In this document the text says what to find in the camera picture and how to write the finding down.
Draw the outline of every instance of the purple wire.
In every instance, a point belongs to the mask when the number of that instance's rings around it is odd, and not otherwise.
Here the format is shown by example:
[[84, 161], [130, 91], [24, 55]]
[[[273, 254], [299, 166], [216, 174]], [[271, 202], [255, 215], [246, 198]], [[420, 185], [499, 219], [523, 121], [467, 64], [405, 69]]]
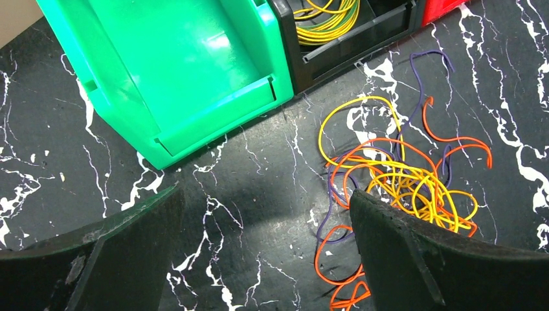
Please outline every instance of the purple wire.
[[444, 148], [444, 153], [442, 154], [442, 175], [445, 175], [444, 168], [448, 166], [448, 180], [444, 183], [445, 187], [450, 187], [450, 183], [452, 182], [452, 165], [450, 156], [448, 155], [448, 152], [452, 151], [452, 146], [450, 144], [447, 144]]
[[[414, 64], [414, 59], [418, 58], [418, 57], [421, 57], [421, 56], [428, 55], [428, 54], [440, 54], [443, 58], [443, 61], [445, 61], [447, 63], [447, 65], [450, 67], [452, 72], [454, 73], [456, 71], [456, 69], [454, 68], [454, 65], [450, 61], [450, 58], [448, 57], [448, 55], [446, 55], [446, 53], [442, 52], [441, 50], [429, 50], [429, 51], [425, 51], [425, 52], [421, 52], [421, 53], [412, 53], [412, 54], [410, 54], [410, 66], [412, 67], [412, 71], [414, 72], [414, 76], [416, 76], [416, 79], [417, 79], [419, 87], [420, 87], [420, 98], [418, 99], [418, 103], [416, 104], [416, 107], [414, 108], [414, 112], [412, 112], [412, 114], [408, 118], [408, 121], [406, 121], [406, 123], [401, 127], [401, 130], [400, 130], [400, 132], [398, 133], [398, 135], [396, 137], [397, 140], [400, 140], [400, 137], [402, 136], [402, 132], [404, 132], [404, 130], [410, 125], [410, 122], [412, 122], [412, 119], [418, 113], [418, 110], [420, 109], [421, 105], [423, 104], [423, 98], [424, 98], [424, 95], [425, 95], [424, 94], [425, 90], [423, 89], [423, 83], [421, 82], [420, 74], [418, 73], [416, 65]], [[396, 155], [398, 156], [399, 160], [402, 160], [402, 154], [401, 154], [400, 148], [396, 148]]]
[[[374, 146], [369, 146], [371, 149], [374, 149], [374, 150], [377, 150], [377, 151], [381, 151], [381, 152], [385, 152], [386, 154], [390, 155], [393, 159], [394, 159], [394, 154], [392, 152], [389, 152], [383, 148], [379, 148], [379, 147], [374, 147]], [[343, 159], [344, 156], [348, 155], [351, 151], [353, 151], [352, 149], [349, 149], [345, 152], [343, 152], [342, 155], [340, 155], [340, 157], [337, 158], [337, 162], [339, 162], [341, 159]], [[346, 200], [346, 198], [340, 194], [339, 192], [337, 192], [336, 188], [330, 183], [330, 173], [331, 173], [331, 167], [328, 169], [328, 188], [331, 189], [331, 191], [337, 195], [337, 197], [340, 199], [340, 200]]]
[[[347, 154], [349, 154], [351, 151], [353, 151], [353, 150], [351, 149], [351, 150], [345, 151], [342, 155], [340, 155], [336, 159], [336, 161], [337, 162], [341, 161], [341, 159], [343, 159], [343, 157], [346, 156]], [[322, 223], [320, 223], [319, 228], [317, 230], [317, 240], [320, 243], [322, 243], [324, 241], [324, 239], [321, 237], [322, 229], [324, 229], [324, 226], [326, 225], [326, 222], [328, 222], [328, 219], [330, 218], [331, 212], [333, 210], [332, 196], [333, 196], [334, 193], [337, 194], [338, 196], [340, 196], [339, 193], [333, 188], [333, 185], [330, 183], [331, 171], [332, 171], [332, 166], [330, 165], [328, 167], [328, 178], [327, 178], [327, 180], [328, 180], [328, 198], [329, 198], [330, 203], [328, 205], [328, 213], [326, 213], [326, 216], [324, 217], [324, 220], [322, 221]], [[340, 175], [345, 175], [345, 173], [344, 172], [337, 172], [337, 173], [335, 173], [335, 175], [340, 176]], [[358, 184], [357, 180], [352, 175], [349, 175], [349, 178], [351, 179], [353, 185], [355, 186], [355, 189], [358, 188], [359, 184]], [[354, 233], [351, 233], [349, 235], [344, 235], [344, 236], [338, 238], [337, 240], [331, 240], [331, 241], [328, 240], [328, 241], [326, 241], [326, 243], [327, 244], [337, 244], [337, 243], [340, 243], [340, 242], [343, 242], [343, 241], [347, 240], [348, 238], [350, 238], [352, 236], [354, 236]]]
[[[424, 97], [423, 83], [421, 82], [420, 75], [418, 74], [418, 70], [416, 69], [416, 66], [414, 64], [414, 59], [417, 58], [417, 57], [428, 55], [428, 54], [440, 54], [443, 57], [443, 61], [445, 61], [447, 63], [447, 65], [450, 67], [451, 71], [452, 72], [456, 71], [455, 68], [454, 68], [454, 65], [450, 61], [450, 58], [448, 57], [448, 55], [446, 55], [441, 50], [429, 50], [429, 51], [425, 51], [425, 52], [421, 52], [421, 53], [412, 53], [412, 54], [410, 54], [410, 66], [412, 67], [412, 71], [414, 72], [414, 76], [416, 77], [416, 79], [418, 81], [418, 84], [419, 84], [419, 87], [420, 87], [420, 97], [418, 99], [418, 103], [416, 104], [416, 107], [414, 108], [414, 111], [412, 112], [412, 114], [408, 118], [408, 121], [406, 121], [406, 123], [401, 127], [401, 130], [399, 131], [399, 133], [397, 135], [397, 138], [396, 138], [397, 140], [400, 140], [400, 137], [402, 136], [402, 132], [404, 132], [404, 130], [410, 125], [410, 123], [412, 122], [412, 119], [417, 114], [417, 112], [419, 111], [421, 105], [423, 104], [423, 97]], [[400, 162], [404, 163], [404, 161], [402, 161], [401, 149], [398, 148], [399, 143], [395, 143], [395, 144], [396, 144], [395, 149], [396, 149], [397, 157], [395, 157], [395, 155], [392, 152], [389, 152], [389, 151], [384, 150], [384, 149], [379, 148], [379, 147], [373, 147], [372, 146], [372, 149], [385, 152], [385, 153], [391, 155], [393, 159], [398, 159]], [[446, 187], [448, 187], [450, 185], [451, 181], [452, 181], [451, 159], [450, 159], [449, 156], [447, 156], [447, 153], [450, 152], [451, 150], [452, 150], [452, 147], [448, 144], [444, 148], [444, 153], [443, 153], [443, 157], [442, 157], [442, 174], [443, 175], [445, 174], [444, 168], [446, 166], [448, 166], [448, 180], [445, 182]], [[337, 158], [337, 161], [339, 162], [344, 156], [349, 154], [351, 151], [352, 150], [347, 150], [346, 152], [344, 152], [342, 155], [340, 155]], [[328, 205], [328, 212], [326, 213], [326, 217], [324, 217], [322, 223], [320, 223], [319, 228], [317, 230], [317, 240], [320, 243], [322, 243], [324, 241], [324, 239], [320, 237], [321, 234], [322, 234], [322, 229], [324, 229], [324, 226], [326, 225], [326, 222], [328, 222], [328, 219], [330, 218], [330, 216], [332, 214], [332, 210], [333, 210], [333, 198], [332, 198], [332, 196], [335, 194], [341, 200], [346, 200], [346, 198], [342, 194], [339, 194], [337, 192], [337, 190], [335, 189], [335, 187], [330, 183], [331, 171], [332, 171], [332, 169], [331, 169], [331, 166], [330, 166], [328, 168], [328, 198], [330, 200], [330, 203]], [[343, 172], [337, 172], [336, 176], [341, 176], [341, 175], [344, 175], [344, 174], [345, 173], [343, 173]], [[351, 179], [353, 185], [355, 186], [355, 189], [357, 189], [359, 186], [358, 186], [358, 182], [356, 181], [356, 179], [352, 175], [349, 175], [349, 178]], [[426, 191], [428, 190], [426, 185], [422, 185], [422, 189], [426, 190]], [[349, 235], [344, 235], [344, 236], [338, 238], [337, 240], [328, 240], [328, 241], [326, 241], [326, 243], [327, 244], [340, 243], [340, 242], [343, 242], [343, 241], [347, 240], [348, 238], [351, 238], [352, 236], [354, 236], [354, 233], [351, 233]]]

